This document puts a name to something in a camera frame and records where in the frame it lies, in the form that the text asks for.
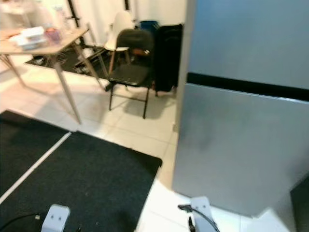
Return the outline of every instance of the silver refrigerator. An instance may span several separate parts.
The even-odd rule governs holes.
[[[309,1],[197,0],[173,189],[257,216],[309,173]]]

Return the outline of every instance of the black rug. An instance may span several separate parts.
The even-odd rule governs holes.
[[[0,115],[0,196],[68,131],[10,111]]]
[[[132,232],[162,160],[80,133],[73,133],[0,205],[2,222],[71,209],[66,232]],[[34,232],[15,222],[5,232]]]
[[[110,63],[110,57],[109,56],[103,56],[103,62],[106,66],[106,69],[109,68]],[[74,66],[79,62],[78,56],[74,49],[68,48],[67,50],[63,51],[58,55],[58,60],[61,63],[62,70],[71,72],[71,73],[77,73]],[[31,59],[26,62],[27,64],[37,65],[41,67],[47,67],[47,68],[53,68],[52,62],[50,59],[45,59],[44,62],[41,65],[38,65],[35,62],[35,59]],[[93,64],[93,67],[95,71],[97,72],[99,78],[106,79],[107,77],[104,75],[102,67],[99,63]]]

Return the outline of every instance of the blue object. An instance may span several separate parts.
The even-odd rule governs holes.
[[[154,20],[144,20],[140,22],[140,28],[150,31],[154,36],[159,28],[159,23]]]

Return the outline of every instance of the tabletop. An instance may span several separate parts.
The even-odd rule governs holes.
[[[0,54],[14,55],[14,54],[28,54],[28,55],[52,55],[57,54],[64,48],[68,47],[72,42],[83,36],[88,31],[88,28],[73,29],[70,34],[65,35],[60,44],[49,45],[32,50],[23,50],[21,47],[14,45],[8,41],[10,34],[16,34],[16,29],[0,30]]]

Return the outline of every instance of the black cable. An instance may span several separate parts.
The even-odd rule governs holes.
[[[178,208],[181,210],[186,211],[187,213],[191,213],[192,211],[198,213],[202,218],[204,218],[217,232],[220,232],[219,228],[217,227],[216,223],[214,223],[209,217],[201,213],[200,211],[192,208],[189,204],[186,205],[179,205]]]
[[[20,220],[22,218],[27,218],[27,217],[30,217],[30,216],[40,216],[41,217],[41,214],[27,214],[27,215],[23,215],[23,216],[19,216],[19,217],[16,217],[10,221],[8,221],[7,223],[5,223],[2,227],[0,227],[0,231],[3,231],[6,227],[8,227],[9,225],[11,225],[13,222],[17,221],[17,220]]]

